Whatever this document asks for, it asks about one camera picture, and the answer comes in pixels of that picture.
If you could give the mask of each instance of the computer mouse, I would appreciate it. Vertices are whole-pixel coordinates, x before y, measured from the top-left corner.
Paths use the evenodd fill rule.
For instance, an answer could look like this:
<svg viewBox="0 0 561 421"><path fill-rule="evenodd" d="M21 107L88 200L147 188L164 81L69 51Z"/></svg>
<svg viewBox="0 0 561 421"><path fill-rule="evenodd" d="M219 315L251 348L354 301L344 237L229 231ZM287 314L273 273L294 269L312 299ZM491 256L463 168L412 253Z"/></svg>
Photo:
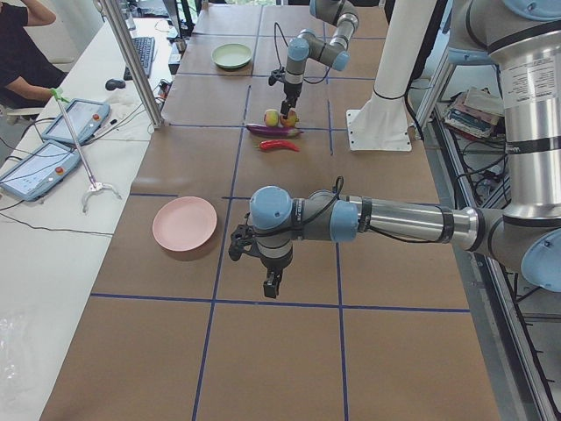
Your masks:
<svg viewBox="0 0 561 421"><path fill-rule="evenodd" d="M105 88L107 90L115 90L117 88L122 89L126 88L126 82L121 79L109 79L105 83Z"/></svg>

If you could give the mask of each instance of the printed label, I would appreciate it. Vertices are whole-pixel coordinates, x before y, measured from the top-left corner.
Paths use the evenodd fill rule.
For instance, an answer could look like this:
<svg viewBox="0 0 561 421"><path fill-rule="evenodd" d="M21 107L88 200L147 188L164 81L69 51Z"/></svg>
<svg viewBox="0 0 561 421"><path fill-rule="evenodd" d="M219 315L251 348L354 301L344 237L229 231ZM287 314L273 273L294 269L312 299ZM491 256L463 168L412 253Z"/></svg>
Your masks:
<svg viewBox="0 0 561 421"><path fill-rule="evenodd" d="M557 58L547 57L502 73L505 108L557 98Z"/></svg>

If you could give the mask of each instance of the pink plate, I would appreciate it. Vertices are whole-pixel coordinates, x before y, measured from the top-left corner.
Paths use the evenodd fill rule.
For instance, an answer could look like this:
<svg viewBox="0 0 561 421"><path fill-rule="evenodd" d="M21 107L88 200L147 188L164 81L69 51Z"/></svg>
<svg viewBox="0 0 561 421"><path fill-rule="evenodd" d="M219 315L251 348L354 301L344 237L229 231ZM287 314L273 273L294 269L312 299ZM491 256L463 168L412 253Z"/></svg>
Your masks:
<svg viewBox="0 0 561 421"><path fill-rule="evenodd" d="M180 197L161 208L152 224L158 243L173 252L199 247L217 227L217 212L200 197Z"/></svg>

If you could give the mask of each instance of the black keyboard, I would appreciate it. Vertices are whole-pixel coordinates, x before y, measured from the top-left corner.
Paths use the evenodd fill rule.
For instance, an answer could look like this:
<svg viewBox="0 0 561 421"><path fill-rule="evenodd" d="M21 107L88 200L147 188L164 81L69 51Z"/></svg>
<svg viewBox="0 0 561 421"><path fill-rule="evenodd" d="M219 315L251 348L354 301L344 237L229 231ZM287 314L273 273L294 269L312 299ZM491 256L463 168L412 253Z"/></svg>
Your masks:
<svg viewBox="0 0 561 421"><path fill-rule="evenodd" d="M138 57L140 58L140 63L142 63L146 77L149 77L152 71L152 59L154 56L156 39L153 37L137 37L132 39L132 44L137 49ZM124 70L123 79L126 81L132 80L131 70L129 68Z"/></svg>

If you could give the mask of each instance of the eggplant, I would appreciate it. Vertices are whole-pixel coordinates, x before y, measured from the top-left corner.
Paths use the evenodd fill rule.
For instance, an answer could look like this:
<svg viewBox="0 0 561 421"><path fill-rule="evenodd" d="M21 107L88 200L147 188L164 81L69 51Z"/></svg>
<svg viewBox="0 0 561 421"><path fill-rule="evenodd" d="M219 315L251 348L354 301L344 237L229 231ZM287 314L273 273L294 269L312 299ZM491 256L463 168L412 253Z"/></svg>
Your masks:
<svg viewBox="0 0 561 421"><path fill-rule="evenodd" d="M245 128L253 134L266 138L293 138L303 133L296 127L269 127L268 125L247 124Z"/></svg>

